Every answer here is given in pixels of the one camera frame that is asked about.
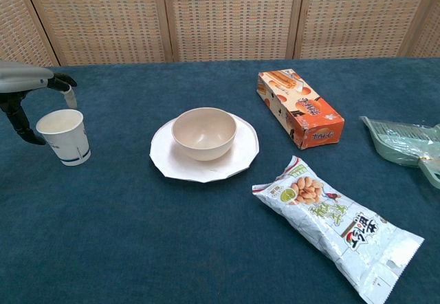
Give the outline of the orange biscuit box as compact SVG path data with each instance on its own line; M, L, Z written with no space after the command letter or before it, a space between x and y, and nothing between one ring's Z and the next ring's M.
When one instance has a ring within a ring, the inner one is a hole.
M344 118L293 69L260 72L256 92L299 149L340 141Z

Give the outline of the white paper cup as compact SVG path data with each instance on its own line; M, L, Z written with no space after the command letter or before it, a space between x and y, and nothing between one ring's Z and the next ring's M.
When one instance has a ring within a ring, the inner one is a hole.
M36 130L65 166L77 166L91 156L84 116L76 109L61 109L43 116Z

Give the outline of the grey black left robot hand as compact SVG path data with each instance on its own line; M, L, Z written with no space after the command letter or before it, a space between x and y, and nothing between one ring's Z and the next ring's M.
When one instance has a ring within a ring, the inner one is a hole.
M49 88L62 93L67 106L75 109L76 86L76 81L67 74L20 62L0 61L0 110L6 114L16 133L30 144L44 145L45 140L31 129L21 101L31 91Z

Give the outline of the teal tablecloth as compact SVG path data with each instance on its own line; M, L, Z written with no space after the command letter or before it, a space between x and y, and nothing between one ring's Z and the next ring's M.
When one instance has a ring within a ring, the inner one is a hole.
M295 69L345 121L339 143L301 151L256 92ZM386 304L440 304L440 190L379 156L362 116L440 123L440 58L223 61L64 67L91 157L64 166L0 111L0 304L366 304L332 261L252 194L293 155L423 244ZM179 114L249 122L250 168L201 184L164 177L149 151Z

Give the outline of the green dustpan in plastic wrap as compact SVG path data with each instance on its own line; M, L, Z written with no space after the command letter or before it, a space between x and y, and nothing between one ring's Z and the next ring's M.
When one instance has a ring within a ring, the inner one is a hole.
M398 165L421 169L430 184L440 189L440 124L426 127L366 116L360 119L380 156Z

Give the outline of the beige bowl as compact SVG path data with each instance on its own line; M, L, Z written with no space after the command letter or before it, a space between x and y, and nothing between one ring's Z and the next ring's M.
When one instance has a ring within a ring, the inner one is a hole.
M222 157L231 149L237 129L237 122L228 112L200 107L179 115L171 133L185 155L206 162Z

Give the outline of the white paper plate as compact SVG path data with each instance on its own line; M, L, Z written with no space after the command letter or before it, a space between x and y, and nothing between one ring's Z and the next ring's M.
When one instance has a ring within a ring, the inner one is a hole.
M196 161L177 146L169 120L160 127L151 140L150 157L165 177L191 182L208 183L224 180L248 169L259 153L259 139L254 127L242 118L232 115L237 133L232 147L220 158Z

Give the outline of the woven folding screen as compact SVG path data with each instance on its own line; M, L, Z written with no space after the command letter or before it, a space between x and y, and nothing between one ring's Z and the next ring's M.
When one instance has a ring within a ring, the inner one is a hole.
M440 56L440 0L0 0L4 61L394 56Z

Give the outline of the white peanut snack bag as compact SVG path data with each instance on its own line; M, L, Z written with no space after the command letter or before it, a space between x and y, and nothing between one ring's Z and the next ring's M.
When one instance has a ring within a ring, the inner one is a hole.
M332 260L366 304L385 304L424 242L337 191L296 156L252 193Z

